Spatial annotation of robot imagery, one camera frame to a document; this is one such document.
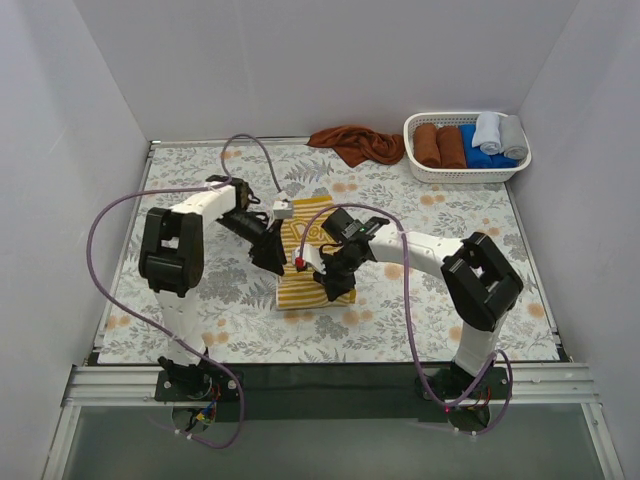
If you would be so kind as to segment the yellow striped towel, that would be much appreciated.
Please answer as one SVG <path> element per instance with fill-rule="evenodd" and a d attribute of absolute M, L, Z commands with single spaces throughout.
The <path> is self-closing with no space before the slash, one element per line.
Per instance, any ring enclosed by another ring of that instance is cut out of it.
<path fill-rule="evenodd" d="M 312 271 L 298 272 L 292 264 L 294 250 L 300 246 L 301 237 L 308 222 L 320 210 L 332 205 L 333 199 L 329 195 L 293 201 L 294 216 L 292 219 L 286 219 L 281 227 L 282 244 L 289 264 L 284 267 L 284 275 L 278 279 L 276 289 L 278 309 L 312 309 L 355 303 L 357 297 L 355 289 L 330 302 L 323 286 L 313 279 Z"/>

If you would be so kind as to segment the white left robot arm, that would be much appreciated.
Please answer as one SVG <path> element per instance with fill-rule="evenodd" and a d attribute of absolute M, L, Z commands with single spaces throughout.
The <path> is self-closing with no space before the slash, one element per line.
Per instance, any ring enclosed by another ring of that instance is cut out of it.
<path fill-rule="evenodd" d="M 170 208 L 148 211 L 138 264 L 161 307 L 163 325 L 171 332 L 169 349 L 158 363 L 170 386 L 193 400 L 208 396 L 215 383 L 212 366 L 201 359 L 207 346 L 195 318 L 206 229 L 214 222 L 227 228 L 251 244 L 253 265 L 282 276 L 286 256 L 281 227 L 294 213 L 283 192 L 269 213 L 251 211 L 250 206 L 260 200 L 240 178 L 212 175 L 205 187 Z"/>

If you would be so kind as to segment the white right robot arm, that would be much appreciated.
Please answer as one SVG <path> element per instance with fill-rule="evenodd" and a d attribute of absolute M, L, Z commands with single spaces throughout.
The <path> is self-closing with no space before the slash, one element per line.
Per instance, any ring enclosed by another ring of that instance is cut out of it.
<path fill-rule="evenodd" d="M 475 397 L 489 384 L 488 371 L 499 356 L 497 340 L 504 320 L 523 290 L 523 282 L 493 240 L 475 232 L 467 238 L 445 238 L 409 231 L 379 208 L 367 222 L 349 214 L 351 204 L 324 209 L 322 229 L 336 248 L 326 253 L 305 239 L 292 256 L 298 270 L 312 268 L 314 279 L 334 301 L 355 287 L 355 273 L 366 262 L 403 268 L 403 287 L 412 270 L 443 281 L 463 321 L 461 339 L 446 377 L 458 395 L 440 398 L 454 406 Z"/>

